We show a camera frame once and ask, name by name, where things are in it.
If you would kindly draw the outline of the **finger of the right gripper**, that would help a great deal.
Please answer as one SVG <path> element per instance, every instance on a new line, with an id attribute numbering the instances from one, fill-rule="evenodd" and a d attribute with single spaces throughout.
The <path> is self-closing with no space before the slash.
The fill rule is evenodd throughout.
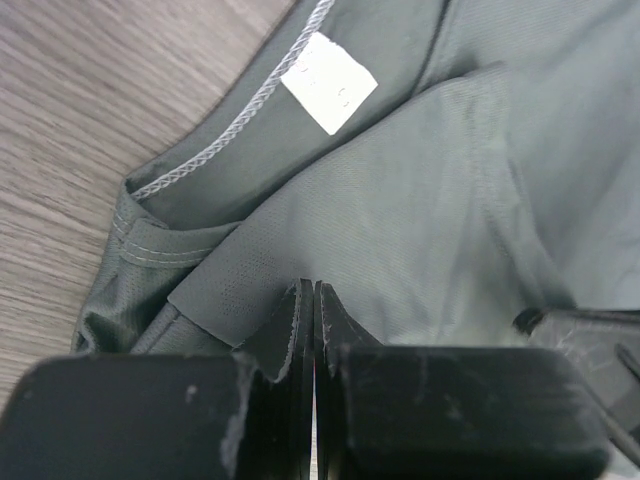
<path id="1" fill-rule="evenodd" d="M 514 327 L 539 347 L 562 353 L 598 402 L 621 450 L 639 448 L 639 312 L 529 308 Z"/>

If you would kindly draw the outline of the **grey t shirt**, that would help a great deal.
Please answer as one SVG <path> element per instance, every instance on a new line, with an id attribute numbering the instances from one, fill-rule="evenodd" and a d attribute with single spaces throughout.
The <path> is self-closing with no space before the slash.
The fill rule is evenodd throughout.
<path id="1" fill-rule="evenodd" d="M 124 180 L 71 347 L 241 344 L 299 279 L 392 344 L 639 306 L 635 1 L 298 1 Z"/>

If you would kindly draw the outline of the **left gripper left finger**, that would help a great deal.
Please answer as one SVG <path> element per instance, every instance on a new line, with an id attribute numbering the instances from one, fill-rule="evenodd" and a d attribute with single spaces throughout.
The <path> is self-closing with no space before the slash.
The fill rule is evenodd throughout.
<path id="1" fill-rule="evenodd" d="M 58 357 L 1 417 L 5 479 L 306 479 L 313 286 L 300 280 L 240 347 Z"/>

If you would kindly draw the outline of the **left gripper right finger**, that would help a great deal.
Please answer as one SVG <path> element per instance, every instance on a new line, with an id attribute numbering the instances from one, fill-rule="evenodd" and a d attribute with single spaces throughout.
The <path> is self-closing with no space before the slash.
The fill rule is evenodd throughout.
<path id="1" fill-rule="evenodd" d="M 314 291 L 323 479 L 595 479 L 607 434 L 574 367 L 540 348 L 385 346 Z"/>

